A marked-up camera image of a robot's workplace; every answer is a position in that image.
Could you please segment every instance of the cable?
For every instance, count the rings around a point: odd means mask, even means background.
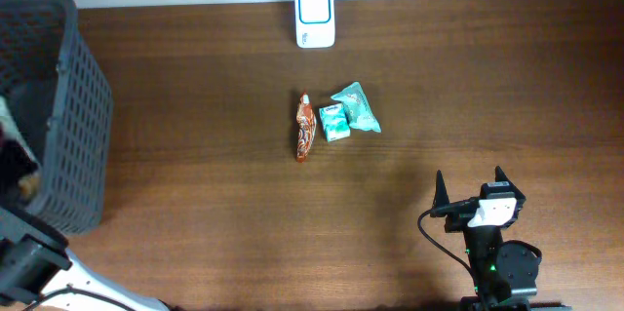
[[[124,305],[123,303],[117,301],[117,300],[113,300],[109,297],[103,296],[103,295],[99,295],[93,292],[87,292],[87,291],[83,291],[83,290],[78,290],[78,289],[74,289],[70,286],[67,286],[67,288],[62,289],[62,290],[58,290],[56,292],[50,292],[49,294],[39,298],[37,301],[31,303],[30,305],[28,305],[28,307],[26,307],[25,309],[23,309],[22,311],[32,311],[34,309],[36,309],[37,307],[41,306],[42,303],[50,300],[53,297],[59,296],[59,295],[64,295],[67,293],[74,293],[74,294],[79,294],[79,295],[84,295],[84,296],[88,296],[88,297],[92,297],[94,299],[109,303],[111,305],[117,306],[122,310],[126,310],[126,311],[136,311],[134,308],[129,307]]]
[[[489,311],[489,307],[484,299],[484,296],[481,294],[481,291],[479,291],[479,289],[477,288],[477,279],[475,278],[475,273],[472,271],[472,268],[470,268],[470,266],[466,262],[464,262],[464,260],[457,257],[456,254],[451,253],[447,248],[443,247],[440,243],[436,242],[435,239],[431,238],[431,236],[427,234],[427,232],[425,232],[424,228],[422,228],[422,218],[424,218],[426,215],[429,215],[432,211],[433,209],[429,209],[420,215],[420,217],[418,218],[418,230],[420,231],[420,233],[422,233],[423,236],[425,236],[425,238],[427,238],[427,240],[431,244],[434,245],[434,247],[440,249],[443,253],[450,256],[450,258],[459,262],[459,264],[461,264],[466,269],[466,271],[468,271],[468,273],[470,274],[470,278],[472,278],[472,284],[477,289],[477,296],[479,297],[479,300],[481,301],[481,304],[484,307],[484,311]]]

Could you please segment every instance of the orange and white wrapper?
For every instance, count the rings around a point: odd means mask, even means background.
[[[296,122],[299,124],[296,161],[302,163],[308,157],[316,133],[316,116],[312,110],[312,105],[310,105],[310,97],[306,93],[301,95],[299,108],[296,110]]]

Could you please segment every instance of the small teal package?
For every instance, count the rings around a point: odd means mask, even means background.
[[[342,102],[352,129],[381,133],[381,126],[372,115],[369,101],[359,82],[355,82],[331,98]]]
[[[342,104],[323,107],[319,110],[319,115],[328,141],[351,136],[347,115],[344,113]]]

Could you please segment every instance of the brown wooden surface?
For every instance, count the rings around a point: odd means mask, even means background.
[[[624,0],[336,2],[301,50],[292,4],[80,12],[115,98],[97,272],[189,310],[366,309],[472,295],[416,229],[500,165],[527,196],[535,300],[624,305]],[[293,117],[360,81],[381,134],[294,160]],[[461,235],[425,228],[452,251]]]

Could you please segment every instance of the gray bin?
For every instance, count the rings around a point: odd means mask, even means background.
[[[42,165],[26,210],[64,234],[98,226],[113,101],[73,0],[0,0],[0,95]]]

